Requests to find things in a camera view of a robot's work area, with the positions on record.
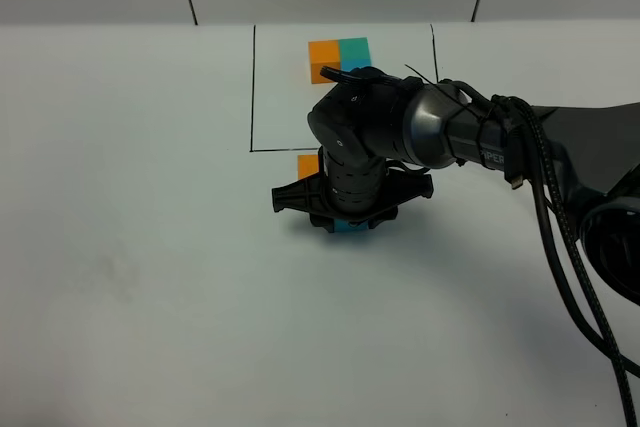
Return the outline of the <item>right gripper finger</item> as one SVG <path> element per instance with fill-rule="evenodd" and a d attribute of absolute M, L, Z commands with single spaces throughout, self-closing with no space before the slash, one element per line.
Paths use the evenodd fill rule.
<path fill-rule="evenodd" d="M 310 214 L 309 219 L 313 227 L 322 228 L 328 233 L 334 232 L 334 220 L 332 218 Z"/>
<path fill-rule="evenodd" d="M 373 219 L 369 219 L 367 222 L 367 226 L 369 230 L 373 230 L 377 227 L 379 227 L 381 224 L 386 223 L 386 222 L 392 222 L 395 220 L 395 217 L 376 217 Z"/>

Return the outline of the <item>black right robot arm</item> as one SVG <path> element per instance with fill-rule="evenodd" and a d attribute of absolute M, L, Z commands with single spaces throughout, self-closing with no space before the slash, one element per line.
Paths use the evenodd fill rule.
<path fill-rule="evenodd" d="M 336 221 L 376 226 L 398 207 L 430 197 L 432 169 L 468 162 L 503 173 L 513 187 L 533 174 L 525 151 L 524 104 L 485 98 L 469 85 L 400 79 L 373 67 L 323 67 L 332 89 L 307 121 L 319 142 L 319 170 L 275 188 L 275 211 L 307 213 L 332 230 Z M 547 145 L 569 237 L 579 241 L 601 279 L 639 299 L 639 107 L 541 107 L 532 110 Z"/>

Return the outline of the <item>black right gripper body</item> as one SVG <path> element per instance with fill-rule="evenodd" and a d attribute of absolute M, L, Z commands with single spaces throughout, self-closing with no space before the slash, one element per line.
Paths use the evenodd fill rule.
<path fill-rule="evenodd" d="M 383 169 L 363 176 L 330 177 L 320 172 L 274 188 L 272 204 L 275 212 L 290 209 L 360 223 L 376 217 L 396 218 L 400 205 L 432 195 L 429 174 Z"/>

